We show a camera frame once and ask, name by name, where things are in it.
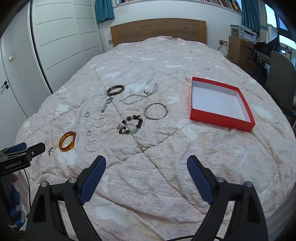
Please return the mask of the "white printer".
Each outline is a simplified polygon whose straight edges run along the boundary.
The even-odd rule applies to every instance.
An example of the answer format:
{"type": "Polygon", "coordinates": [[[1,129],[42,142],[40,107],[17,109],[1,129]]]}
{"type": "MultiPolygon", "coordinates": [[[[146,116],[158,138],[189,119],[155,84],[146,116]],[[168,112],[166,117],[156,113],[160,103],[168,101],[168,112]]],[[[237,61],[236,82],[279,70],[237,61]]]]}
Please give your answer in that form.
{"type": "Polygon", "coordinates": [[[257,34],[251,29],[242,25],[230,25],[230,28],[232,37],[242,38],[244,40],[252,42],[253,44],[256,43],[257,34]]]}

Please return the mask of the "black bag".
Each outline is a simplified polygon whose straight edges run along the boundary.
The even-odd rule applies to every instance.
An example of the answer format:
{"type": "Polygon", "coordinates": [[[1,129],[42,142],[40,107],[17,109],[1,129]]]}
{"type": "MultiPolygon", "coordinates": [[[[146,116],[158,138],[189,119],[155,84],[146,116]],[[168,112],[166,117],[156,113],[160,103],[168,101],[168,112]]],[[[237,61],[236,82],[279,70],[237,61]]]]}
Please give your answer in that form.
{"type": "Polygon", "coordinates": [[[279,49],[280,49],[279,37],[275,37],[273,40],[271,40],[268,43],[257,42],[256,44],[254,44],[251,56],[255,60],[255,58],[257,57],[257,53],[255,51],[258,51],[259,53],[264,54],[267,57],[271,57],[272,51],[279,52],[279,49]]]}

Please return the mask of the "grey office chair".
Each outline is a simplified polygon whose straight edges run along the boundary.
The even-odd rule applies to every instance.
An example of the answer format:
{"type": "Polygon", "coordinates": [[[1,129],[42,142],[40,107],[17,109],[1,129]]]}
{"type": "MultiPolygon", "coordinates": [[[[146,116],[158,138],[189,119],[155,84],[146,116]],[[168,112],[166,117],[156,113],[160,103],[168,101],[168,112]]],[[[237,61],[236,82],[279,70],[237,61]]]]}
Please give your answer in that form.
{"type": "Polygon", "coordinates": [[[282,112],[292,119],[292,128],[295,128],[295,106],[293,106],[295,97],[295,67],[286,56],[279,52],[272,51],[271,53],[265,89],[282,112]]]}

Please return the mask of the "amber translucent bangle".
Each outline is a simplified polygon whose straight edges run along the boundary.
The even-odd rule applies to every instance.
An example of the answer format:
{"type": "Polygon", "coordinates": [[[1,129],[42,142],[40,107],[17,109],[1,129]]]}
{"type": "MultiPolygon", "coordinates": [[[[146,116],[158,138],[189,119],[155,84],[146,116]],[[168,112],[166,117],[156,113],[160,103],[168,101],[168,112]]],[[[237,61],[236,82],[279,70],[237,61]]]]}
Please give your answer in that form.
{"type": "Polygon", "coordinates": [[[75,145],[75,138],[76,138],[76,133],[73,131],[63,134],[58,144],[60,151],[67,152],[72,150],[75,145]]]}

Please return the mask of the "teal curtain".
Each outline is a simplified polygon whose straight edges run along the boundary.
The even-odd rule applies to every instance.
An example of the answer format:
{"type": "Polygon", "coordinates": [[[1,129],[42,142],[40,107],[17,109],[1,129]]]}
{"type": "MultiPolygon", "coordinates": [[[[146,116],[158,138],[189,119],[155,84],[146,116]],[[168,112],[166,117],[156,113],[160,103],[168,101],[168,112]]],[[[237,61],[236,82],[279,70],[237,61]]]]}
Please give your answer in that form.
{"type": "Polygon", "coordinates": [[[95,14],[97,23],[103,23],[108,20],[114,20],[114,11],[112,0],[96,0],[95,14]]]}
{"type": "Polygon", "coordinates": [[[242,5],[242,20],[241,25],[251,29],[252,31],[260,32],[260,12],[258,0],[241,0],[242,5]]]}

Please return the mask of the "beige patterned quilt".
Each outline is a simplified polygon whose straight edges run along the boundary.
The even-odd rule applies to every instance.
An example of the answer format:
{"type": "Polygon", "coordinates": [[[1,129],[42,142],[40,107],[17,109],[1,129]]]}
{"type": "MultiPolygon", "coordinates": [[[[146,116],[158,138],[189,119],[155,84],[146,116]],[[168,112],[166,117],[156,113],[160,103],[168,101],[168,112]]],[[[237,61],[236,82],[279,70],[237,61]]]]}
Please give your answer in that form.
{"type": "Polygon", "coordinates": [[[193,235],[208,211],[187,158],[228,182],[250,181],[276,240],[295,210],[295,136],[278,105],[252,77],[200,42],[156,37],[93,57],[18,131],[43,142],[27,170],[39,185],[67,181],[102,155],[106,171],[84,208],[103,240],[169,240],[193,235]],[[238,87],[255,120],[241,132],[190,120],[192,77],[238,87]]]}

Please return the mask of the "large twisted silver hoop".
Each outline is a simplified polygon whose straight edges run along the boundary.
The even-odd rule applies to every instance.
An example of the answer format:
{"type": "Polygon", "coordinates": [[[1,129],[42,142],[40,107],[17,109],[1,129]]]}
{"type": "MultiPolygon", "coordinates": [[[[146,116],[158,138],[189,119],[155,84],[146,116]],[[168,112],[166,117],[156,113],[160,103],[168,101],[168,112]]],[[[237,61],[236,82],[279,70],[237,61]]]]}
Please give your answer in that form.
{"type": "Polygon", "coordinates": [[[87,150],[88,152],[95,152],[100,147],[100,141],[98,139],[92,139],[87,144],[87,150]]]}

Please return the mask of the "silver rhinestone watch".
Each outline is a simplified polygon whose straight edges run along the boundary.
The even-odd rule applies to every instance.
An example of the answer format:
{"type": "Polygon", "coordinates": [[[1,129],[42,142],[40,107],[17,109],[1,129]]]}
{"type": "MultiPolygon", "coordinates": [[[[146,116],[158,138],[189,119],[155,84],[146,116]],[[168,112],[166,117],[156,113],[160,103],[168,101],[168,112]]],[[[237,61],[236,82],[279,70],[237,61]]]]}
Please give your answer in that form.
{"type": "Polygon", "coordinates": [[[112,103],[112,101],[113,101],[113,97],[108,97],[108,98],[106,99],[105,104],[104,104],[103,108],[101,109],[101,112],[102,112],[102,113],[105,112],[107,106],[108,106],[110,103],[112,103]]]}

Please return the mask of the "thin silver bangle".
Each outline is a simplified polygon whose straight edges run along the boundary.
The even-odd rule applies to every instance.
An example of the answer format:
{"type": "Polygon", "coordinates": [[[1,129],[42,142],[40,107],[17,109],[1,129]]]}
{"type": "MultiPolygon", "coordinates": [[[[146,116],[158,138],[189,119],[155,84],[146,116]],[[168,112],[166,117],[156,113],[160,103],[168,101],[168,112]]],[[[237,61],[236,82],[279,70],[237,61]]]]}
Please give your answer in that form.
{"type": "Polygon", "coordinates": [[[167,107],[160,102],[156,102],[148,105],[144,111],[145,118],[153,121],[165,118],[167,115],[168,115],[167,107]]]}

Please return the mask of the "row of books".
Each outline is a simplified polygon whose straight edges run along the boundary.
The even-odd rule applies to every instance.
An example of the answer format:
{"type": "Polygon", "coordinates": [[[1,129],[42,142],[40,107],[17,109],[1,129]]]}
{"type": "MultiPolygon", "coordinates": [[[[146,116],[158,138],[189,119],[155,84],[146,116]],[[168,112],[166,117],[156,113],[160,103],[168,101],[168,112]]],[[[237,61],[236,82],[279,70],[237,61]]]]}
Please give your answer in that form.
{"type": "MultiPolygon", "coordinates": [[[[139,1],[134,1],[134,0],[112,0],[111,3],[113,7],[115,6],[121,6],[123,4],[127,3],[134,3],[134,2],[139,2],[139,1]]],[[[227,8],[231,9],[237,13],[242,13],[240,4],[238,1],[227,1],[227,0],[193,0],[193,1],[188,1],[188,2],[200,2],[200,3],[205,3],[205,4],[213,4],[215,6],[219,6],[222,8],[227,8]]]]}

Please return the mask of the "white sliding wardrobe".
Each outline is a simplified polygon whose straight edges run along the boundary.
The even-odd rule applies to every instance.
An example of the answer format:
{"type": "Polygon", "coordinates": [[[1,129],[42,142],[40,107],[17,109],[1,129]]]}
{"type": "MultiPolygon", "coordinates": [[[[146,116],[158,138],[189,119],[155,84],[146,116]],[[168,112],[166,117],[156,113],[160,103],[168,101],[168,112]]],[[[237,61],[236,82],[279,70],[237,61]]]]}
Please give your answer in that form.
{"type": "Polygon", "coordinates": [[[37,55],[52,92],[103,53],[93,1],[32,1],[37,55]]]}

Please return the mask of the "red shallow box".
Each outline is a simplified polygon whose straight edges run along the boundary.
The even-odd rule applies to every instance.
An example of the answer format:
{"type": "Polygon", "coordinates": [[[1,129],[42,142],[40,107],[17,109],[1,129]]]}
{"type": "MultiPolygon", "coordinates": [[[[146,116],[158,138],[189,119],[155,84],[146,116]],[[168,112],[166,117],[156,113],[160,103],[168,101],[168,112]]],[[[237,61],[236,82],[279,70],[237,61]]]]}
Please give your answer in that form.
{"type": "Polygon", "coordinates": [[[190,119],[251,132],[255,120],[238,87],[200,77],[192,78],[190,119]]]}

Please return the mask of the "dark brown bangle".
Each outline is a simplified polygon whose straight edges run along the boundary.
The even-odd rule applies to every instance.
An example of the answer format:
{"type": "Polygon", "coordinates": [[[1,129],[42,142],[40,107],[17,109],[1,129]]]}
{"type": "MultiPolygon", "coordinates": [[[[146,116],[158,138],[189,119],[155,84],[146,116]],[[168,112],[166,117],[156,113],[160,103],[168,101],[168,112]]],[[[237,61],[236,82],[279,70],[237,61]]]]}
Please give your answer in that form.
{"type": "Polygon", "coordinates": [[[108,97],[111,97],[111,96],[121,94],[122,92],[124,92],[124,90],[125,90],[125,87],[123,85],[114,85],[109,89],[107,89],[106,94],[108,97]]]}

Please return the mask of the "wooden headboard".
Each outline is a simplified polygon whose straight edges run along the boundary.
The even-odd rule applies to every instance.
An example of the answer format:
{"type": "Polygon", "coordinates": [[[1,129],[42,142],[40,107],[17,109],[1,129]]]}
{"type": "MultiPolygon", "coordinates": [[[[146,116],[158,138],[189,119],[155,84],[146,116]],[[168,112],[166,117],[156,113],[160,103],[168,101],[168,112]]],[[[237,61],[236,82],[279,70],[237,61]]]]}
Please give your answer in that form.
{"type": "Polygon", "coordinates": [[[113,45],[166,36],[207,43],[206,22],[201,20],[160,18],[133,21],[110,27],[113,45]]]}

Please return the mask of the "wall power socket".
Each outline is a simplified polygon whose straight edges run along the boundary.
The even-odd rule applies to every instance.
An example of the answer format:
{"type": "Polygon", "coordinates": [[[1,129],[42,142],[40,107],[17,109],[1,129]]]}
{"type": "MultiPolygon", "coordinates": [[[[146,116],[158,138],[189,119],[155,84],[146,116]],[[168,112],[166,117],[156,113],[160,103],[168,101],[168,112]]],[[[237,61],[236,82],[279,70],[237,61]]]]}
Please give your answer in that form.
{"type": "Polygon", "coordinates": [[[227,46],[228,45],[228,42],[227,41],[224,41],[224,40],[219,40],[219,44],[220,45],[227,46]]]}

